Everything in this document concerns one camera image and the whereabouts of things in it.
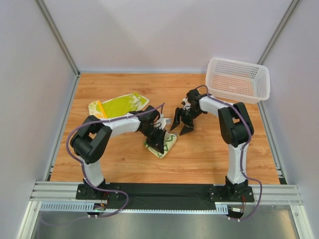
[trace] white wall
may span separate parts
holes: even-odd
[[[44,179],[74,81],[34,1],[0,1],[0,238],[15,238]]]
[[[270,53],[266,101],[285,175],[319,238],[319,1],[303,0]]]
[[[290,0],[45,0],[81,71],[201,72],[257,63]]]

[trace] wooden tabletop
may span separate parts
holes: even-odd
[[[81,181],[80,164],[66,152],[65,141],[72,129],[89,115],[88,105],[137,92],[156,107],[165,102],[164,116],[173,118],[186,93],[205,84],[204,74],[82,74],[68,118],[51,181]],[[247,174],[264,184],[279,184],[275,164],[257,105],[246,104],[255,134],[248,147]],[[168,154],[159,159],[150,153],[139,132],[112,138],[101,158],[108,182],[216,183],[224,184],[228,170],[228,147],[218,118],[200,115],[195,130],[179,136]],[[172,132],[180,132],[182,124]]]

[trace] yellow cloth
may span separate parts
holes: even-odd
[[[173,133],[167,133],[164,137],[164,154],[158,152],[157,150],[150,147],[146,142],[144,142],[145,147],[152,152],[158,158],[164,158],[168,151],[173,147],[177,140],[177,136]]]
[[[130,111],[140,111],[148,103],[149,100],[147,98],[138,93],[131,93],[103,103],[94,101],[89,104],[89,113],[99,119],[114,118],[123,116]]]

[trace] white plastic basket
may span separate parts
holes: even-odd
[[[214,57],[208,64],[206,85],[215,97],[256,104],[269,98],[269,71],[265,66]]]

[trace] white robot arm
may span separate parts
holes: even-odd
[[[149,106],[145,111],[154,109]],[[141,112],[131,112],[122,119],[112,122],[97,123],[83,127],[72,137],[70,144],[74,152],[83,161],[86,177],[93,186],[98,187],[105,183],[102,174],[100,158],[102,157],[110,138],[126,132],[140,131],[147,139],[149,146],[160,153],[164,153],[164,136],[166,133],[165,120],[160,117],[158,111],[153,111],[145,115],[138,115]],[[94,116],[86,118],[84,123],[98,121]]]
[[[170,130],[173,130],[180,124],[180,120],[185,124],[180,132],[180,135],[189,133],[194,130],[193,120],[201,114],[211,113],[219,118],[221,135],[224,141],[228,144],[229,152],[229,168],[226,176],[226,186],[229,190],[239,192],[248,187],[248,180],[244,177],[241,171],[240,154],[243,150],[242,168],[246,174],[246,154],[248,144],[248,132],[241,120],[234,122],[233,119],[238,119],[238,116],[231,107],[214,101],[213,96],[207,94],[201,95],[197,89],[190,90],[187,97],[183,99],[183,108],[176,108],[175,117]],[[248,125],[251,135],[254,129],[248,116],[246,107],[243,103],[232,104],[242,115]]]

